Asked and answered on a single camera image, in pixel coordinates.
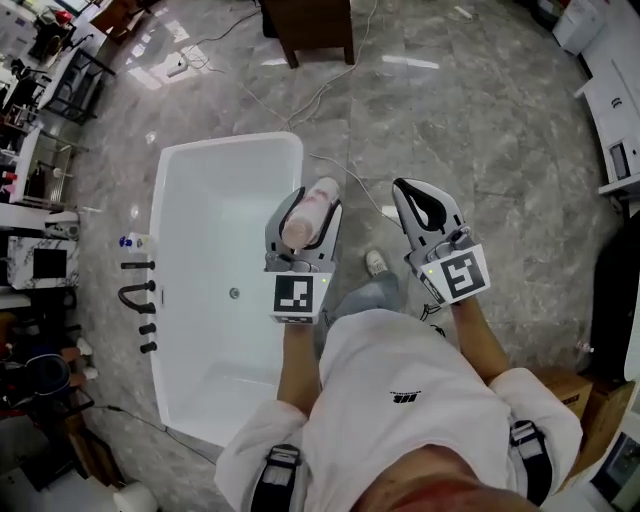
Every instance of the bathtub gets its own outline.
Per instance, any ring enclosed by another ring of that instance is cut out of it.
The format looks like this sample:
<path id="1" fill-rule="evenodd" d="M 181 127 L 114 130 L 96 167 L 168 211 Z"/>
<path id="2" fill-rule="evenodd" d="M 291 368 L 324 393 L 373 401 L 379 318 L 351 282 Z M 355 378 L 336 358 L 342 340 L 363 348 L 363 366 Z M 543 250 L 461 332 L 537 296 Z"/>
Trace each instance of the bathtub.
<path id="1" fill-rule="evenodd" d="M 289 133 L 162 151 L 149 230 L 156 290 L 147 293 L 158 409 L 175 430 L 225 446 L 276 396 L 283 326 L 269 317 L 264 228 L 300 186 L 302 158 Z"/>

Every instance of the jeans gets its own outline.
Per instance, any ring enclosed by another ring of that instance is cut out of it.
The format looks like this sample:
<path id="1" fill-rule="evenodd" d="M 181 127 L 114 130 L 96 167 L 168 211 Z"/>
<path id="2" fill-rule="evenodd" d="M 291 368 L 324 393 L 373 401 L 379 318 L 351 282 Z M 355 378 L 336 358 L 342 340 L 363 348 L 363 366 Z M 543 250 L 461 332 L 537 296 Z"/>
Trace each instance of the jeans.
<path id="1" fill-rule="evenodd" d="M 331 325 L 340 317 L 370 309 L 400 311 L 399 290 L 398 276 L 389 270 L 380 272 L 364 286 L 348 293 L 336 310 L 327 315 L 327 323 Z"/>

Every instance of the strap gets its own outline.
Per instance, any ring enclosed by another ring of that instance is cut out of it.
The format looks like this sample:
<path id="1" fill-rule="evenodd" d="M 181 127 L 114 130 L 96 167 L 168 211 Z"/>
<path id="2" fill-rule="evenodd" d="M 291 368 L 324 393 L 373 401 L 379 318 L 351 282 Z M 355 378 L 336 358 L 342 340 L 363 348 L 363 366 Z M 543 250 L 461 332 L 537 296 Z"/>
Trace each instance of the strap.
<path id="1" fill-rule="evenodd" d="M 256 484 L 251 512 L 288 512 L 301 464 L 300 450 L 292 444 L 271 448 L 267 464 Z"/>
<path id="2" fill-rule="evenodd" d="M 516 421 L 511 426 L 510 444 L 520 454 L 527 473 L 527 499 L 539 507 L 547 499 L 553 481 L 544 434 L 532 421 Z"/>

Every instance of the white sneaker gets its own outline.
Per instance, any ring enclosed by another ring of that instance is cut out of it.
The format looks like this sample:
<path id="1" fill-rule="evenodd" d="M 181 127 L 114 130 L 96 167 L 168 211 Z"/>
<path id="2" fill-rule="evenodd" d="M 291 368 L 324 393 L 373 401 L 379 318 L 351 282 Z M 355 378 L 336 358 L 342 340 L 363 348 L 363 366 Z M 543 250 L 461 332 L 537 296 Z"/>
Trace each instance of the white sneaker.
<path id="1" fill-rule="evenodd" d="M 364 257 L 364 261 L 367 265 L 367 272 L 369 272 L 369 275 L 371 277 L 375 277 L 381 272 L 389 270 L 389 267 L 387 267 L 382 254 L 380 254 L 380 251 L 377 251 L 375 249 L 369 251 L 366 254 L 366 256 Z"/>
<path id="2" fill-rule="evenodd" d="M 76 342 L 76 347 L 78 347 L 78 349 L 80 350 L 80 354 L 83 356 L 90 356 L 93 354 L 93 349 L 91 348 L 91 345 L 89 345 L 87 343 L 87 340 L 85 340 L 84 338 L 78 338 L 78 341 Z"/>
<path id="3" fill-rule="evenodd" d="M 98 370 L 96 370 L 92 366 L 87 366 L 86 368 L 83 368 L 82 373 L 84 373 L 84 376 L 86 377 L 87 380 L 96 379 L 98 375 L 100 375 L 98 373 Z"/>

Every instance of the tile floor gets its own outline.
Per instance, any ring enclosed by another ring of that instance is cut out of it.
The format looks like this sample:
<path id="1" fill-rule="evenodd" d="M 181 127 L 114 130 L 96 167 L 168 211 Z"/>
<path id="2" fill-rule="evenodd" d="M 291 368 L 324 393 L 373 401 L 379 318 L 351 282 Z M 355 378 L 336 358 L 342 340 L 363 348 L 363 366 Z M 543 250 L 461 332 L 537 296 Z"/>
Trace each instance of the tile floor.
<path id="1" fill-rule="evenodd" d="M 373 5 L 352 2 L 356 48 Z M 454 5 L 477 17 L 463 18 Z M 156 423 L 138 318 L 116 293 L 142 280 L 118 268 L 117 240 L 148 229 L 160 151 L 278 129 L 282 120 L 240 83 L 286 117 L 346 69 L 340 50 L 299 55 L 301 67 L 289 69 L 278 42 L 262 36 L 258 15 L 221 41 L 199 44 L 191 55 L 201 69 L 166 78 L 179 50 L 254 9 L 249 0 L 158 4 L 113 62 L 117 77 L 98 104 L 99 119 L 83 131 L 92 152 L 74 164 L 75 199 L 88 208 L 79 315 L 101 372 L 88 389 L 96 401 Z M 574 365 L 573 346 L 588 335 L 595 256 L 618 223 L 596 193 L 598 149 L 572 96 L 585 80 L 578 62 L 508 0 L 379 0 L 360 65 L 332 83 L 307 122 L 294 120 L 293 131 L 308 152 L 357 173 L 381 205 L 392 204 L 390 184 L 399 176 L 454 196 L 483 243 L 492 288 L 481 302 L 514 362 Z M 366 280 L 362 255 L 377 246 L 402 278 L 407 311 L 419 316 L 428 296 L 409 279 L 404 235 L 353 178 L 305 157 L 305 183 L 325 175 L 342 185 L 346 205 L 333 300 Z M 434 321 L 453 334 L 446 312 Z M 197 455 L 125 414 L 93 410 L 90 421 L 125 474 L 148 484 L 165 510 L 226 510 L 214 469 Z M 219 451 L 177 435 L 211 457 Z"/>

